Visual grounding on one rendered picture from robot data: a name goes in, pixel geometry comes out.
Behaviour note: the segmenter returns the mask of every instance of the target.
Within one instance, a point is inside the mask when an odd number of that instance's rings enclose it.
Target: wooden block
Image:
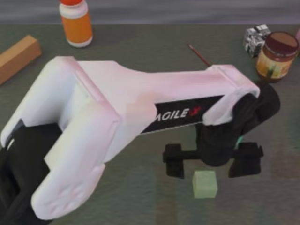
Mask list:
[[[214,171],[195,171],[193,189],[195,198],[215,198],[218,191],[216,173]]]
[[[42,54],[38,40],[28,35],[0,55],[0,85]]]

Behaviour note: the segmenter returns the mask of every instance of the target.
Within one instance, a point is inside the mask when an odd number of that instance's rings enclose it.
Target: white plastic casing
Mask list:
[[[62,217],[93,193],[105,163],[155,121],[156,103],[224,95],[203,116],[206,125],[232,119],[232,107],[259,88],[231,65],[205,71],[145,73],[114,61],[55,57],[1,133],[2,146],[15,126],[58,123],[63,131],[45,157],[50,172],[32,196],[40,219]]]

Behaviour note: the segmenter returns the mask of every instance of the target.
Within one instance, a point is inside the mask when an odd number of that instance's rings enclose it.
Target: orange bottle cap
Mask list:
[[[61,4],[66,6],[74,6],[78,5],[79,3],[83,2],[83,0],[60,0]]]

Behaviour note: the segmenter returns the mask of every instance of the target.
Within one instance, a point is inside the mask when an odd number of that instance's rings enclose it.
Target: orange bottle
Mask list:
[[[70,45],[82,48],[92,42],[93,31],[85,0],[60,0],[60,15]]]

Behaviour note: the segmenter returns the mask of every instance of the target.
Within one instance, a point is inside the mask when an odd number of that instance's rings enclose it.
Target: jar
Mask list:
[[[260,78],[277,83],[284,78],[299,49],[297,39],[286,32],[273,32],[266,37],[258,56],[256,71]]]
[[[92,42],[92,25],[85,0],[60,0],[60,15],[70,45],[82,48]]]

